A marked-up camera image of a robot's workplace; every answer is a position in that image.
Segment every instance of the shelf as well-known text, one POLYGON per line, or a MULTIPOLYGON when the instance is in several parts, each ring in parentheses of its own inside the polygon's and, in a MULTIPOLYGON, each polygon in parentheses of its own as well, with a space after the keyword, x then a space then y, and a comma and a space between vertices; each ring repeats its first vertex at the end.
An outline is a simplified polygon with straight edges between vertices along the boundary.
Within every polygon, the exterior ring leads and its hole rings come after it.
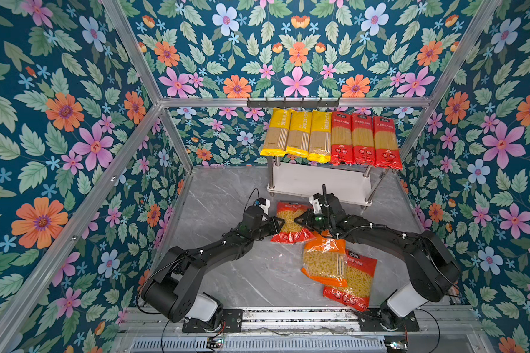
POLYGON ((365 202, 371 190, 371 180, 359 172, 281 163, 273 165, 273 182, 275 187, 267 188, 271 193, 308 198, 321 193, 322 184, 326 184, 328 192, 336 195, 341 202, 372 205, 372 202, 365 202))

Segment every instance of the black cable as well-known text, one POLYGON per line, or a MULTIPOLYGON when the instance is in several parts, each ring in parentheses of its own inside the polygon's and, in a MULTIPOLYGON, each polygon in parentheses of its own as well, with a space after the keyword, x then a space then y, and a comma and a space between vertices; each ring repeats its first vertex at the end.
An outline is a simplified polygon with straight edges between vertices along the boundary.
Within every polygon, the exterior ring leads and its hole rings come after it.
POLYGON ((436 320, 436 318, 434 317, 434 315, 430 314, 428 311, 424 310, 424 309, 418 309, 418 310, 422 310, 424 312, 426 312, 428 315, 432 316, 432 319, 434 319, 434 321, 436 321, 436 326, 438 327, 438 342, 436 342, 436 346, 428 353, 432 353, 433 351, 436 350, 436 348, 438 348, 438 345, 440 344, 440 325, 438 324, 438 320, 436 320))

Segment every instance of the metal base plate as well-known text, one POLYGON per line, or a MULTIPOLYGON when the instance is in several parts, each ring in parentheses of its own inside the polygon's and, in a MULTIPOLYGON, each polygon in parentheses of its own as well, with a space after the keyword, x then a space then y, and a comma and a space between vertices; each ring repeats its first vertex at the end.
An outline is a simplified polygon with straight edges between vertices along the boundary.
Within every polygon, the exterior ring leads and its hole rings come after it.
MULTIPOLYGON (((244 311, 241 309, 224 309, 222 320, 225 322, 224 332, 241 332, 241 323, 243 321, 244 311)), ((183 324, 183 333, 214 333, 206 332, 204 328, 198 325, 199 320, 186 320, 183 324)))

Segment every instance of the spaghetti package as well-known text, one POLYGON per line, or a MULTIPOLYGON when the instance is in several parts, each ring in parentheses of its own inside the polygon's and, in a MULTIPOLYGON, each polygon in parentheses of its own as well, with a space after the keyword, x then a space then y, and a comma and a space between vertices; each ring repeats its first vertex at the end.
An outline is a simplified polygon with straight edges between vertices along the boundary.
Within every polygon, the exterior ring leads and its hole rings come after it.
POLYGON ((352 152, 352 116, 346 113, 332 113, 332 157, 330 162, 336 166, 353 164, 352 152))
POLYGON ((359 311, 369 307, 371 284, 375 275, 377 260, 361 256, 347 250, 347 269, 345 279, 347 287, 324 287, 324 296, 359 311))
POLYGON ((311 120, 311 112, 293 111, 290 117, 289 138, 286 142, 287 153, 296 157, 308 157, 311 120))
POLYGON ((345 240, 316 236, 304 244, 301 271, 316 282, 347 287, 345 240))
POLYGON ((286 154, 286 138, 289 135, 292 110, 273 109, 269 129, 265 135, 262 156, 283 157, 286 154))
POLYGON ((370 116, 352 114, 352 145, 355 164, 375 165, 375 144, 370 116))
POLYGON ((374 117, 373 133, 375 137, 375 166, 402 169, 403 163, 398 154, 395 121, 386 117, 374 117))
POLYGON ((328 163, 331 158, 332 114, 314 110, 312 111, 312 131, 310 132, 310 147, 308 160, 318 163, 328 163))
POLYGON ((310 207, 300 203, 279 202, 277 204, 277 217, 285 220, 281 232, 271 238, 272 243, 296 244, 314 239, 312 232, 296 224, 294 219, 310 207))

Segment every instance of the gray marble floor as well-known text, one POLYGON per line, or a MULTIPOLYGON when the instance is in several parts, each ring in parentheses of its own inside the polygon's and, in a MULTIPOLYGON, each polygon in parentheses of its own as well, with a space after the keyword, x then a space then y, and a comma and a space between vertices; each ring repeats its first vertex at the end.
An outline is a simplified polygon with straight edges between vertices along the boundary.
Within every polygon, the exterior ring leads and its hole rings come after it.
MULTIPOLYGON (((375 172, 372 179, 377 178, 377 174, 375 172)), ((362 216, 394 229, 420 232, 396 177, 388 175, 382 183, 373 205, 362 216)), ((190 249, 218 240, 241 220, 245 202, 254 187, 259 188, 262 197, 271 199, 267 192, 267 168, 197 168, 171 245, 190 249)), ((304 198, 275 194, 271 199, 270 215, 275 214, 278 201, 307 203, 304 198)), ((356 205, 345 204, 344 207, 348 214, 361 212, 356 205)), ((369 246, 349 246, 359 254, 379 260, 371 292, 372 305, 380 304, 408 282, 402 261, 369 246)), ((300 272, 302 251, 302 244, 272 244, 267 239, 255 242, 243 258, 207 273, 201 290, 226 307, 338 305, 323 298, 322 284, 300 272)))

